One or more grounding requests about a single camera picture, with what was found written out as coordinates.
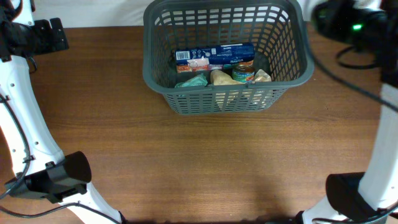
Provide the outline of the grey plastic shopping basket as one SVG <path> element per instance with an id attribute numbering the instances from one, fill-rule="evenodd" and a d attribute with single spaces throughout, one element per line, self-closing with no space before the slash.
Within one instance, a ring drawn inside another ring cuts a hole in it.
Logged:
<path id="1" fill-rule="evenodd" d="M 144 81 L 179 114 L 264 110 L 313 73 L 297 1 L 154 1 L 143 21 Z"/>

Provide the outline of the blue cardboard food box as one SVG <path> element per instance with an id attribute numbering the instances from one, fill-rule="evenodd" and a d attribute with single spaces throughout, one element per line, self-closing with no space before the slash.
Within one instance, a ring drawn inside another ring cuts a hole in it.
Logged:
<path id="1" fill-rule="evenodd" d="M 229 69 L 240 63 L 252 64 L 255 51 L 252 43 L 216 45 L 175 51 L 178 73 Z"/>

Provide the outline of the teal wet wipes packet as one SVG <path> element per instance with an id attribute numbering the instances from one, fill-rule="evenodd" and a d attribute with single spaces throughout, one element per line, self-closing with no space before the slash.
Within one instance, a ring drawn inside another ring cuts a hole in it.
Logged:
<path id="1" fill-rule="evenodd" d="M 175 85 L 175 88 L 192 87 L 192 86 L 207 86 L 208 81 L 203 73 Z"/>

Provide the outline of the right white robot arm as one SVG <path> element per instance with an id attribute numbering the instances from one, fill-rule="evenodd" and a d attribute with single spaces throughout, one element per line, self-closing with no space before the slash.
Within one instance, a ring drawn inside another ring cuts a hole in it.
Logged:
<path id="1" fill-rule="evenodd" d="M 313 53 L 311 61 L 333 81 L 380 104 L 372 154 L 362 172 L 330 174 L 325 197 L 297 215 L 301 223 L 385 223 L 397 217 L 397 1 L 380 1 L 375 8 L 364 1 L 321 1 L 310 6 L 317 32 L 341 42 L 350 50 L 374 55 L 370 65 L 341 67 L 352 70 L 378 68 L 380 94 L 376 95 L 326 68 Z"/>

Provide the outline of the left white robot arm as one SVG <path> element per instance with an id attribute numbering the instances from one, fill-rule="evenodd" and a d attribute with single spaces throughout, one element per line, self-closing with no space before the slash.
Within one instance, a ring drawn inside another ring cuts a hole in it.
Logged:
<path id="1" fill-rule="evenodd" d="M 124 223 L 95 189 L 84 153 L 65 155 L 52 137 L 32 89 L 34 56 L 69 48 L 58 18 L 35 20 L 33 0 L 1 2 L 1 131 L 14 178 L 5 195 L 46 199 L 85 223 Z"/>

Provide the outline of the silver pull-tab tin can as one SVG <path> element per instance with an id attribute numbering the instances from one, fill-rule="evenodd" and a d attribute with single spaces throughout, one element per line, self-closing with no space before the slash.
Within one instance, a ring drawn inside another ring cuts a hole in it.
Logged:
<path id="1" fill-rule="evenodd" d="M 235 65 L 233 67 L 232 78 L 237 82 L 247 83 L 254 79 L 255 69 L 250 65 Z"/>

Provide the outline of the tan grain pouch bag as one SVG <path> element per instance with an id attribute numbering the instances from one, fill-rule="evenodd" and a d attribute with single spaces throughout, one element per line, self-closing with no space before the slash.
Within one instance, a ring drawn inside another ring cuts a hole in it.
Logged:
<path id="1" fill-rule="evenodd" d="M 242 82 L 233 80 L 233 78 L 228 75 L 225 72 L 222 72 L 221 70 L 214 70 L 210 74 L 210 80 L 211 84 L 214 86 L 220 86 L 220 85 L 240 85 L 243 84 Z M 272 78 L 271 76 L 266 73 L 263 69 L 258 70 L 258 72 L 254 75 L 253 80 L 248 81 L 250 84 L 258 83 L 258 82 L 271 82 Z M 224 99 L 225 99 L 226 93 L 217 93 L 216 94 L 216 103 L 217 105 L 222 108 L 224 107 Z M 238 92 L 232 92 L 229 94 L 227 97 L 227 103 L 232 102 L 236 97 L 238 97 L 239 93 Z"/>

